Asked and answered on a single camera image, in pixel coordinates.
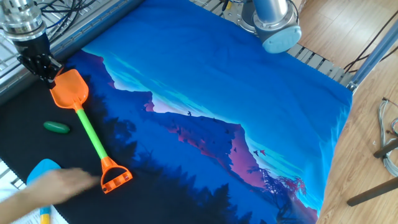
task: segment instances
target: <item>human hand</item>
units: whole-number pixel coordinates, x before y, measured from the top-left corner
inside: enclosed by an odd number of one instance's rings
[[[59,169],[46,173],[21,193],[36,207],[45,207],[65,202],[99,182],[81,169]]]

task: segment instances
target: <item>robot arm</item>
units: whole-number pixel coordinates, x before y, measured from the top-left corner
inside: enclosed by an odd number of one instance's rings
[[[63,66],[50,52],[41,13],[33,0],[0,0],[0,23],[20,54],[18,60],[53,88],[53,80]],[[247,0],[242,16],[270,53],[286,51],[301,38],[291,0]]]
[[[0,7],[0,22],[20,54],[18,61],[49,88],[54,87],[53,79],[63,66],[50,52],[41,10],[33,0],[0,0]]]
[[[281,53],[301,38],[298,13],[291,0],[247,0],[241,26],[256,31],[267,52]]]

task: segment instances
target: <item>yellow object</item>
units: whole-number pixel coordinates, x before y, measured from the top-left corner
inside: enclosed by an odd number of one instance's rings
[[[43,214],[40,216],[40,224],[50,224],[50,214]]]

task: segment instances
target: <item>blue fabric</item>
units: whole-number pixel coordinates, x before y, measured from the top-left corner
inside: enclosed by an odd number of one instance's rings
[[[113,133],[138,142],[125,166],[185,179],[199,207],[225,192],[226,223],[316,222],[352,104],[339,83],[188,0],[146,0],[68,66],[104,122],[134,124]]]

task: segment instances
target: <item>green toy object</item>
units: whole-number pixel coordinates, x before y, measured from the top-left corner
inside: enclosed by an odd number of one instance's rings
[[[46,121],[43,125],[45,129],[59,134],[68,134],[70,131],[67,125],[54,121]]]

